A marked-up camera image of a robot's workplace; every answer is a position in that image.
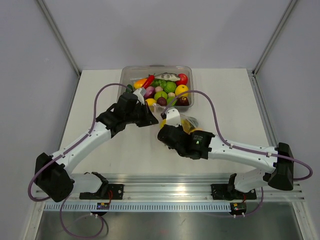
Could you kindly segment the clear zip top bag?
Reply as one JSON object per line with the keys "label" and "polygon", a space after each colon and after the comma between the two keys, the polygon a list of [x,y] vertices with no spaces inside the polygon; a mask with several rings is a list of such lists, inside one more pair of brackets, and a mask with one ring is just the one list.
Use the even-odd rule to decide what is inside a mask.
{"label": "clear zip top bag", "polygon": [[[164,109],[165,109],[165,106],[161,106],[157,103],[153,103],[152,106],[150,107],[150,110],[154,113],[154,115],[156,116],[156,118],[159,121],[160,129],[166,124],[166,120],[162,119],[162,117],[161,117],[161,113]],[[183,130],[187,134],[190,134],[196,130],[202,130],[199,127],[198,120],[194,117],[187,116],[187,115],[184,115],[181,113],[180,114],[180,122],[181,122]]]}

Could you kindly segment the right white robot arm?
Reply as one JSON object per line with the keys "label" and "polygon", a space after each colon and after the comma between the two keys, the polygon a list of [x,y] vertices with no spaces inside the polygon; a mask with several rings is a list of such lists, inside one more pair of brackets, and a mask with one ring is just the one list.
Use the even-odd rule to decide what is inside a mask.
{"label": "right white robot arm", "polygon": [[160,129],[157,139],[181,157],[227,160],[253,167],[246,173],[230,176],[226,190],[232,198],[264,186],[281,191],[294,188],[294,163],[288,159],[290,150],[285,143],[276,148],[236,146],[235,142],[223,142],[211,132],[196,130],[188,134],[181,126],[167,124]]}

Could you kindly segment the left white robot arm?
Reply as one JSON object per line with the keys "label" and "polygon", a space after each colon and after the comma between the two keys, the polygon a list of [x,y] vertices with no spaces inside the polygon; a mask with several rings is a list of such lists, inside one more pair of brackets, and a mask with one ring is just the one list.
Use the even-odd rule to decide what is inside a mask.
{"label": "left white robot arm", "polygon": [[111,197],[109,181],[101,174],[92,172],[75,178],[72,172],[93,150],[111,140],[127,125],[147,127],[158,124],[145,103],[145,93],[144,88],[123,93],[116,103],[95,116],[90,129],[66,149],[51,155],[40,154],[36,159],[33,182],[56,203],[65,200],[71,193],[79,193],[81,199]]}

